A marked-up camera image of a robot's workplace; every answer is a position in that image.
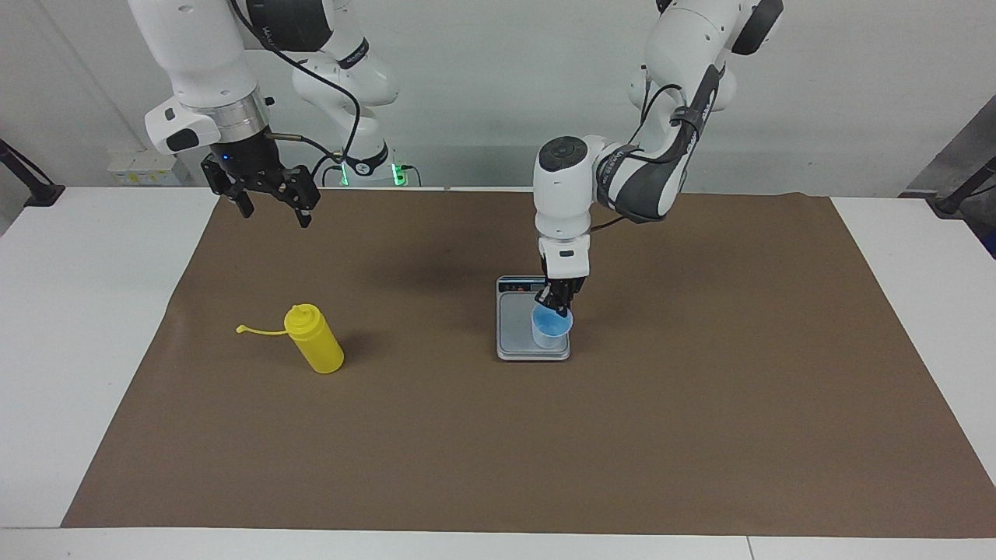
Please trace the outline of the light blue plastic cup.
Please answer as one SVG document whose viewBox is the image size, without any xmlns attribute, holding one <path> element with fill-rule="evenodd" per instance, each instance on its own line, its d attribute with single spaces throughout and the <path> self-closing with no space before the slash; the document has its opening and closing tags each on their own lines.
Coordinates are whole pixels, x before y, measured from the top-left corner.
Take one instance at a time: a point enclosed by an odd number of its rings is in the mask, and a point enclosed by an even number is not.
<svg viewBox="0 0 996 560">
<path fill-rule="evenodd" d="M 566 346 L 573 327 L 573 313 L 566 310 L 561 315 L 542 304 L 536 304 L 531 312 L 532 337 L 539 348 L 561 348 Z"/>
</svg>

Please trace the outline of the yellow squeeze bottle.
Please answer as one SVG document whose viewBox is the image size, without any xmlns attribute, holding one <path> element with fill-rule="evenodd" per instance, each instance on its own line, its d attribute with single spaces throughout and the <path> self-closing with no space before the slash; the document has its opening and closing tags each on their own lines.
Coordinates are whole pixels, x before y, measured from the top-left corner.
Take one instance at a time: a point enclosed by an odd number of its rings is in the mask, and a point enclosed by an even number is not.
<svg viewBox="0 0 996 560">
<path fill-rule="evenodd" d="M 292 305 L 283 319 L 283 330 L 263 331 L 245 324 L 235 327 L 238 334 L 259 334 L 268 337 L 289 337 L 315 373 L 328 375 L 345 365 L 345 352 L 335 337 L 323 312 L 315 305 Z"/>
</svg>

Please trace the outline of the silver digital kitchen scale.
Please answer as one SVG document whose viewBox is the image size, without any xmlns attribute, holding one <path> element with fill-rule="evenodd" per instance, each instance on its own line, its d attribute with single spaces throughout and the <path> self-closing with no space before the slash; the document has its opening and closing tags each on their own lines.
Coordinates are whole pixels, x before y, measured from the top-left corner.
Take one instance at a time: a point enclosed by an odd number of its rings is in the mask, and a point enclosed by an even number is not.
<svg viewBox="0 0 996 560">
<path fill-rule="evenodd" d="M 570 357 L 568 344 L 548 350 L 533 340 L 531 312 L 536 293 L 544 288 L 541 275 L 508 275 L 496 281 L 496 352 L 508 362 L 561 362 Z"/>
</svg>

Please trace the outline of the brown paper mat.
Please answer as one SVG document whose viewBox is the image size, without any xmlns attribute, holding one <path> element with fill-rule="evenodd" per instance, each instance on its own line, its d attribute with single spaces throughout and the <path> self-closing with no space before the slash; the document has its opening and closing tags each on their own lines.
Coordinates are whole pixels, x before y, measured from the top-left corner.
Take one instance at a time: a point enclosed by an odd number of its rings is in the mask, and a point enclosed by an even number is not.
<svg viewBox="0 0 996 560">
<path fill-rule="evenodd" d="M 996 537 L 996 486 L 833 203 L 593 238 L 570 358 L 496 355 L 527 194 L 215 205 L 68 527 Z M 345 365 L 283 330 L 323 312 Z"/>
</svg>

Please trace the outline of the black clamp stand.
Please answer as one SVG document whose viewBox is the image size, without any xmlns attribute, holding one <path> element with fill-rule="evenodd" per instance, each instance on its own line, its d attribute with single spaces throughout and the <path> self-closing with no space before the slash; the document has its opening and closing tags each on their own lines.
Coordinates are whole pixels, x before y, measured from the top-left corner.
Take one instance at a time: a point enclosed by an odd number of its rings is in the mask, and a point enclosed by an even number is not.
<svg viewBox="0 0 996 560">
<path fill-rule="evenodd" d="M 935 207 L 937 212 L 942 214 L 956 214 L 967 199 L 986 194 L 986 192 L 996 188 L 996 184 L 990 184 L 989 187 L 986 187 L 987 181 L 993 180 L 993 177 L 996 177 L 996 156 L 991 157 L 986 163 L 983 163 L 978 170 L 975 170 L 974 174 L 971 174 L 951 194 L 937 199 L 933 207 Z"/>
<path fill-rule="evenodd" d="M 25 207 L 51 207 L 65 192 L 65 185 L 57 184 L 35 162 L 1 137 L 0 163 L 28 188 L 30 196 L 24 203 Z"/>
</svg>

